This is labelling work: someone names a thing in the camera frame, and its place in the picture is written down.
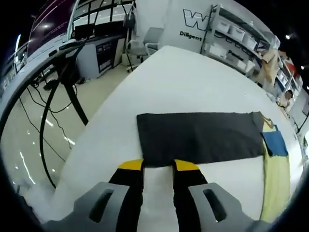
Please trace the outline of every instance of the black cable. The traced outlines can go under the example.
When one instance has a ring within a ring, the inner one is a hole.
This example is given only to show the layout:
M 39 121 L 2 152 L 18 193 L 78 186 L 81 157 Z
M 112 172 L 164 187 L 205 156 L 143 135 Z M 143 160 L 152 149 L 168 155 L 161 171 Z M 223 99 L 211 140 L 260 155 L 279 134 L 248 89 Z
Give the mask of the black cable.
M 44 101 L 44 99 L 43 99 L 43 97 L 42 97 L 40 91 L 39 91 L 37 88 L 35 88 L 35 87 L 33 87 L 33 88 L 38 92 L 38 94 L 39 94 L 40 99 L 42 100 L 42 102 L 44 102 L 44 103 L 46 104 L 46 101 Z M 27 90 L 28 90 L 28 92 L 29 92 L 29 94 L 30 94 L 31 99 L 32 99 L 37 105 L 40 105 L 40 106 L 42 106 L 42 107 L 45 107 L 45 105 L 42 105 L 42 104 L 38 103 L 37 101 L 35 101 L 35 100 L 33 99 L 33 96 L 32 96 L 32 94 L 31 94 L 30 90 L 29 90 L 28 88 L 27 88 Z M 52 110 L 50 109 L 50 112 L 51 112 L 51 113 L 55 113 L 55 114 L 56 114 L 56 113 L 60 113 L 60 112 L 64 111 L 67 107 L 69 107 L 71 104 L 72 104 L 72 102 L 70 102 L 67 106 L 65 106 L 63 109 L 58 110 L 58 111 L 52 111 Z
M 19 101 L 20 101 L 20 103 L 21 103 L 21 106 L 23 107 L 23 109 L 24 109 L 24 111 L 25 111 L 25 114 L 26 114 L 26 116 L 27 116 L 27 119 L 28 119 L 28 121 L 29 121 L 29 123 L 35 128 L 35 130 L 38 132 L 38 133 L 40 133 L 40 131 L 39 131 L 39 129 L 31 122 L 31 120 L 30 120 L 30 118 L 29 118 L 29 116 L 28 116 L 28 113 L 27 113 L 27 111 L 26 111 L 26 109 L 25 109 L 25 107 L 24 107 L 24 104 L 22 103 L 22 101 L 21 101 L 21 99 L 19 98 Z M 44 138 L 44 141 L 49 145 L 49 147 L 58 155 L 58 157 L 60 158 L 60 159 L 62 159 L 64 162 L 65 162 L 65 160 L 53 149 L 53 147 L 45 140 L 45 138 Z
M 85 43 L 86 43 L 86 40 L 79 48 L 77 48 L 77 51 L 73 54 L 72 59 L 69 60 L 65 64 L 62 72 L 60 73 L 58 79 L 56 80 L 55 86 L 52 88 L 52 90 L 51 90 L 51 92 L 50 92 L 50 94 L 48 96 L 48 99 L 47 99 L 47 102 L 46 102 L 46 106 L 44 108 L 44 112 L 43 112 L 43 115 L 42 115 L 41 126 L 40 126 L 40 137 L 39 137 L 41 159 L 42 159 L 42 163 L 43 163 L 43 167 L 44 167 L 44 170 L 46 172 L 46 175 L 47 175 L 50 183 L 52 184 L 52 186 L 54 188 L 56 188 L 56 185 L 53 183 L 53 181 L 52 181 L 52 179 L 50 177 L 50 174 L 49 174 L 48 169 L 47 169 L 46 161 L 45 161 L 45 155 L 44 155 L 44 147 L 43 147 L 44 146 L 44 144 L 43 144 L 43 139 L 44 138 L 43 138 L 43 135 L 44 135 L 44 129 L 45 129 L 45 120 L 47 118 L 49 107 L 50 107 L 50 104 L 52 103 L 52 99 L 54 97 L 54 94 L 55 94 L 55 92 L 56 92 L 56 90 L 57 90 L 57 88 L 58 88 L 58 86 L 60 84 L 60 81 L 62 80 L 62 78 L 64 76 L 64 73 L 66 73 L 66 71 L 67 71 L 67 69 L 69 67 L 69 64 L 71 64 L 72 61 L 74 61 L 74 62 L 76 61 L 76 57 L 79 54 L 79 52 L 81 51 L 81 49 L 84 47 Z M 70 73 L 70 76 L 68 76 L 68 78 L 70 79 L 72 75 L 73 75 L 73 72 Z
M 34 101 L 34 103 L 36 103 L 36 104 L 42 106 L 43 108 L 45 108 L 44 105 L 39 104 L 38 102 L 36 102 L 36 101 L 33 99 L 32 94 L 31 94 L 31 92 L 30 92 L 30 90 L 29 90 L 28 88 L 27 88 L 27 90 L 28 90 L 28 92 L 29 92 L 29 94 L 30 94 L 31 99 Z M 38 92 L 38 94 L 39 94 L 41 100 L 46 104 L 46 102 L 44 101 L 44 99 L 43 99 L 42 96 L 41 96 L 40 91 L 39 91 L 38 89 L 36 89 L 36 88 L 35 88 L 35 90 L 37 90 L 37 92 Z M 68 137 L 66 136 L 66 134 L 65 134 L 65 132 L 64 132 L 63 127 L 60 126 L 59 121 L 58 121 L 57 118 L 54 116 L 53 111 L 51 110 L 50 107 L 49 107 L 49 111 L 50 111 L 50 114 L 52 115 L 52 117 L 55 119 L 55 121 L 56 121 L 58 127 L 62 130 L 62 133 L 63 133 L 63 135 L 65 136 L 66 140 L 68 141 L 69 148 L 72 150 L 71 144 L 70 144 L 70 142 L 69 142 L 69 140 L 68 140 Z
M 309 113 L 307 114 L 307 116 L 306 116 L 306 118 L 305 118 L 305 120 L 304 120 L 303 124 L 301 124 L 301 126 L 300 126 L 300 127 L 299 127 L 299 129 L 297 130 L 297 133 L 299 133 L 299 132 L 300 132 L 300 130 L 302 129 L 302 127 L 303 127 L 303 126 L 304 126 L 304 124 L 306 123 L 306 121 L 307 121 L 308 117 L 309 117 Z
M 59 122 L 58 122 L 57 118 L 54 116 L 54 114 L 53 114 L 52 112 L 50 112 L 50 114 L 53 116 L 53 118 L 54 118 L 54 119 L 55 119 L 55 121 L 57 122 L 58 127 L 59 127 L 60 129 L 62 129 L 62 133 L 63 133 L 63 135 L 65 136 L 66 140 L 68 141 L 69 148 L 72 150 L 71 144 L 70 144 L 70 142 L 69 142 L 69 140 L 68 140 L 67 135 L 66 135 L 66 134 L 65 134 L 65 132 L 64 132 L 63 127 L 61 127 L 61 126 L 60 126 L 60 124 L 59 124 Z
M 293 118 L 293 116 L 290 115 L 290 117 L 293 119 L 294 124 L 296 125 L 296 129 L 297 129 L 297 131 L 298 131 L 298 129 L 299 129 L 299 128 L 298 128 L 298 124 L 296 123 L 296 121 L 295 121 L 295 119 Z

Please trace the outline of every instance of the shelving unit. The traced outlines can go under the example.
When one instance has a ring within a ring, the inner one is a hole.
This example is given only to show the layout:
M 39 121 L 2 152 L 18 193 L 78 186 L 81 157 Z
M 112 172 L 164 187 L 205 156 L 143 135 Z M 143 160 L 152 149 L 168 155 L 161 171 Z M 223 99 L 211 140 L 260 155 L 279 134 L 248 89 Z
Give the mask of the shelving unit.
M 291 76 L 292 74 L 291 74 L 291 72 L 290 72 L 288 66 L 286 65 L 286 63 L 281 59 L 281 57 L 279 57 L 279 59 L 280 59 L 280 62 L 283 63 L 283 68 L 284 68 L 283 70 L 286 71 L 286 73 L 287 73 L 288 76 Z
M 222 63 L 226 64 L 227 66 L 237 70 L 241 74 L 244 74 L 244 75 L 246 74 L 246 72 L 243 69 L 239 68 L 238 66 L 235 66 L 233 62 L 231 62 L 231 61 L 229 61 L 227 59 L 223 59 L 222 57 L 216 56 L 216 55 L 214 55 L 212 53 L 208 53 L 207 56 L 210 57 L 210 58 L 213 58 L 213 59 L 215 59 L 215 60 L 217 60 L 219 62 L 222 62 Z
M 285 89 L 285 84 L 282 82 L 282 80 L 280 80 L 278 78 L 278 75 L 276 76 L 277 80 L 278 80 L 278 83 L 282 86 L 282 89 L 284 90 Z
M 238 43 L 239 45 L 241 45 L 243 48 L 245 48 L 246 50 L 248 50 L 249 52 L 251 52 L 257 59 L 261 59 L 261 56 L 259 54 L 257 54 L 254 50 L 252 50 L 251 48 L 249 48 L 247 45 L 245 45 L 243 43 L 243 41 L 237 40 L 235 39 L 233 36 L 231 36 L 228 33 L 225 33 L 223 31 L 220 31 L 218 29 L 215 29 L 215 31 L 221 35 L 224 35 L 225 37 L 230 38 L 231 40 L 233 40 L 234 42 Z
M 234 42 L 237 47 L 240 47 L 243 52 L 245 52 L 249 56 L 249 60 L 253 61 L 254 59 L 257 60 L 257 63 L 260 63 L 261 56 L 257 53 L 256 50 L 250 49 L 243 41 L 240 41 L 236 38 L 234 38 L 232 35 L 229 33 L 220 31 L 217 29 L 218 25 L 218 20 L 224 19 L 224 21 L 230 22 L 231 25 L 236 25 L 240 28 L 242 28 L 246 33 L 250 34 L 251 36 L 254 37 L 254 39 L 258 43 L 262 43 L 265 48 L 270 47 L 270 42 L 266 38 L 265 35 L 262 34 L 258 29 L 256 29 L 250 22 L 246 22 L 243 20 L 241 17 L 235 15 L 234 13 L 230 12 L 229 10 L 225 9 L 222 5 L 212 5 L 211 6 L 211 12 L 210 12 L 210 17 L 208 19 L 207 27 L 205 30 L 204 38 L 203 38 L 203 43 L 201 46 L 200 53 L 204 54 L 209 57 L 217 57 L 217 60 L 219 60 L 222 63 L 225 63 L 240 71 L 241 73 L 245 73 L 243 69 L 240 69 L 236 62 L 233 63 L 231 61 L 226 61 L 222 57 L 216 56 L 214 54 L 211 54 L 209 52 L 209 49 L 205 49 L 206 44 L 214 45 L 215 43 L 215 34 L 220 34 L 223 35 L 224 37 L 228 38 L 230 41 Z
M 258 39 L 260 42 L 264 43 L 269 47 L 270 42 L 268 39 L 263 35 L 257 28 L 255 28 L 250 22 L 248 23 L 238 15 L 230 12 L 229 10 L 225 9 L 222 5 L 216 5 L 212 9 L 214 12 L 218 11 L 219 16 L 236 23 L 240 27 L 242 27 L 245 31 L 249 32 L 254 38 Z

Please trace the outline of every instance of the black cloth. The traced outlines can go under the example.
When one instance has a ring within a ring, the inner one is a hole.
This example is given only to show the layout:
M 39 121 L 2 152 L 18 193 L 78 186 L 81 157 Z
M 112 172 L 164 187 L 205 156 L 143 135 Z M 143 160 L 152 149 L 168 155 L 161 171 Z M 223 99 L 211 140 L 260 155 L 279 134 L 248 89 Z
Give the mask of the black cloth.
M 258 157 L 263 123 L 260 112 L 137 115 L 144 164 L 153 167 L 174 159 L 199 164 Z

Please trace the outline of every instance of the white wall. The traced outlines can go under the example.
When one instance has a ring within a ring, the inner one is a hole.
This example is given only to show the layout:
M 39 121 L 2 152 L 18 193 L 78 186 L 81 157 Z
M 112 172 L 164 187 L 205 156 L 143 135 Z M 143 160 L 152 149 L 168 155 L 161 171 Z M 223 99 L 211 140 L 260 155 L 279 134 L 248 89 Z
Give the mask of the white wall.
M 303 124 L 304 120 L 306 119 L 306 115 L 302 111 L 303 111 L 304 105 L 308 102 L 308 100 L 309 100 L 308 93 L 305 90 L 301 89 L 293 107 L 291 108 L 289 112 L 290 115 L 295 120 L 298 127 L 300 127 Z M 304 124 L 300 133 L 303 136 L 305 136 L 307 131 L 309 131 L 309 120 Z
M 185 25 L 183 9 L 190 10 L 192 14 L 201 13 L 203 17 L 209 15 L 212 4 L 222 4 L 236 15 L 239 15 L 260 30 L 270 29 L 254 14 L 233 0 L 137 0 L 138 35 L 141 39 L 145 36 L 149 27 L 165 28 L 162 36 L 162 45 L 172 45 L 194 52 L 199 52 L 201 41 L 188 40 L 180 36 L 180 31 L 189 32 L 195 36 L 203 37 L 204 32 L 195 27 Z

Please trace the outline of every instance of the white table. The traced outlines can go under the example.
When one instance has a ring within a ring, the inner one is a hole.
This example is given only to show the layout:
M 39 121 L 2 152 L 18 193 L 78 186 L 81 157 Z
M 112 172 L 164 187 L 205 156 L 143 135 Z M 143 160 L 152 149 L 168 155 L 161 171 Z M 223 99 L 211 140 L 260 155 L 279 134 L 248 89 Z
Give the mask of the white table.
M 290 154 L 291 191 L 299 179 L 301 151 L 289 121 L 266 92 L 239 72 L 200 54 L 166 46 L 130 74 L 98 109 L 79 137 L 52 200 L 54 219 L 117 166 L 141 158 L 136 115 L 143 113 L 261 111 L 282 132 Z M 259 219 L 264 191 L 263 158 L 199 165 Z M 178 231 L 170 167 L 146 169 L 138 231 Z

